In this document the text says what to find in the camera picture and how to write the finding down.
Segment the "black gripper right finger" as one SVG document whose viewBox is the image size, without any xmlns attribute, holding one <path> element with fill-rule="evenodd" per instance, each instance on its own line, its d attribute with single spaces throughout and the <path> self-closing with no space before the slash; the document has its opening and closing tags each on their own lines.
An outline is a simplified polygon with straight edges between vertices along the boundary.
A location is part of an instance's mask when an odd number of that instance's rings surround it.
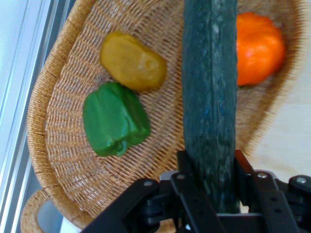
<svg viewBox="0 0 311 233">
<path fill-rule="evenodd" d="M 259 215 L 264 233 L 311 231 L 311 178 L 296 175 L 287 183 L 274 173 L 254 170 L 240 150 L 235 151 L 239 197 L 250 213 Z"/>
</svg>

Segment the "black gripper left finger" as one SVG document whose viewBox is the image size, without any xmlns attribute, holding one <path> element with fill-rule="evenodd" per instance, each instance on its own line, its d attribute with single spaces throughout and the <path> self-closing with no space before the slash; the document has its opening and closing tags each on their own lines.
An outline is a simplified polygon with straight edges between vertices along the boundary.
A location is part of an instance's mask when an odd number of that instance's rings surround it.
<svg viewBox="0 0 311 233">
<path fill-rule="evenodd" d="M 196 187 L 186 151 L 177 153 L 178 171 L 168 179 L 133 182 L 82 231 L 84 233 L 155 233 L 172 219 L 177 233 L 224 233 L 208 199 Z"/>
</svg>

